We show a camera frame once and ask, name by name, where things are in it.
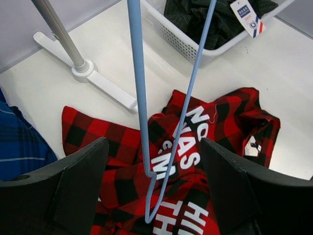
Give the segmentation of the blue hanger of red shirt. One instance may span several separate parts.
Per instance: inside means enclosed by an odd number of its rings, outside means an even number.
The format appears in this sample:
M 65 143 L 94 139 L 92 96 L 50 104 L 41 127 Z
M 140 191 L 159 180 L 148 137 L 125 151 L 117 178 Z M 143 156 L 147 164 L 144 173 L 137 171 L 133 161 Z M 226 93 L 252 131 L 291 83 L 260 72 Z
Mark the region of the blue hanger of red shirt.
M 204 43 L 206 41 L 207 34 L 211 25 L 216 3 L 217 3 L 216 0 L 212 0 L 208 8 L 203 31 L 201 34 L 198 52 L 196 55 L 194 67 L 193 67 L 190 82 L 188 85 L 188 90 L 186 93 L 186 97 L 185 97 L 184 104 L 183 104 L 183 109 L 182 109 L 180 120 L 179 120 L 177 134 L 176 134 L 175 141 L 172 147 L 172 152 L 169 158 L 168 167 L 165 172 L 165 177 L 163 179 L 162 187 L 161 187 L 156 205 L 153 211 L 150 211 L 153 190 L 157 181 L 157 174 L 151 171 L 151 166 L 150 166 L 150 149 L 149 149 L 148 118 L 147 118 L 147 99 L 146 99 L 145 67 L 144 67 L 144 54 L 143 54 L 141 8 L 140 8 L 140 1 L 138 0 L 127 1 L 144 172 L 145 172 L 145 175 L 151 179 L 149 187 L 148 187 L 147 195 L 146 195 L 146 202 L 145 202 L 145 222 L 147 224 L 151 223 L 154 217 L 156 216 L 156 213 L 164 197 L 164 193 L 165 193 L 166 186 L 167 186 L 168 179 L 169 179 L 169 174 L 170 174 L 171 167 L 175 158 L 180 134 L 182 131 L 184 119 L 185 119 L 187 108 L 188 108 L 189 101 L 191 98 L 191 93 L 192 93 L 194 83 L 196 80 L 196 75 L 200 66 L 202 52 L 204 49 Z

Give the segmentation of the blue plaid shirt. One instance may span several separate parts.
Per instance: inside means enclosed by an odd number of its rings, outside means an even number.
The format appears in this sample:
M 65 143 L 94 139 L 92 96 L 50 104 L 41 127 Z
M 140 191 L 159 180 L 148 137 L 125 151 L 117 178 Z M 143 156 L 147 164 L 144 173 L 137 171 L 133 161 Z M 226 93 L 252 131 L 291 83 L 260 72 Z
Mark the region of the blue plaid shirt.
M 10 181 L 57 161 L 40 133 L 0 93 L 0 179 Z

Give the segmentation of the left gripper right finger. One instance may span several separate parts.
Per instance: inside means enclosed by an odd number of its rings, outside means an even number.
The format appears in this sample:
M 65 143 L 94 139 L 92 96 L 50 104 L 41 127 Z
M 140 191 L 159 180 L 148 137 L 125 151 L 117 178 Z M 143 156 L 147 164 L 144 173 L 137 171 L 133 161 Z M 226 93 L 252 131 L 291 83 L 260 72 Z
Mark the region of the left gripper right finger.
M 201 158 L 222 235 L 310 235 L 313 183 L 201 140 Z

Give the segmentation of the red black plaid shirt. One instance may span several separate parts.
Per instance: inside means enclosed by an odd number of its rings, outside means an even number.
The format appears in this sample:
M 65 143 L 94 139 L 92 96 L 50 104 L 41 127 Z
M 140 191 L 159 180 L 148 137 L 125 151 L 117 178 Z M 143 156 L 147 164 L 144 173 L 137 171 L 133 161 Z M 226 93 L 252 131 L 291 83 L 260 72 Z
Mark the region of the red black plaid shirt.
M 109 143 L 93 235 L 217 235 L 200 142 L 209 138 L 231 152 L 268 167 L 281 127 L 263 110 L 259 91 L 239 88 L 213 102 L 189 101 L 174 159 L 173 144 L 185 94 L 174 90 L 167 105 L 148 121 L 150 167 L 156 173 L 151 207 L 168 176 L 162 203 L 152 222 L 145 222 L 146 194 L 141 136 L 136 129 L 89 117 L 66 106 L 62 112 L 63 149 L 70 155 L 99 137 Z

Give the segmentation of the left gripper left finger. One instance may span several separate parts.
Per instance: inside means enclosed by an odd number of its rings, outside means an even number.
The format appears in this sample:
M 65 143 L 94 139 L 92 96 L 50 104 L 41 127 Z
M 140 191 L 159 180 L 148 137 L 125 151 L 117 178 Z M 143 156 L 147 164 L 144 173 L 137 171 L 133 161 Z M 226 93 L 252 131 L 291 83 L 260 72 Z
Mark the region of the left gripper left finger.
M 108 140 L 0 183 L 2 235 L 88 235 L 107 164 Z

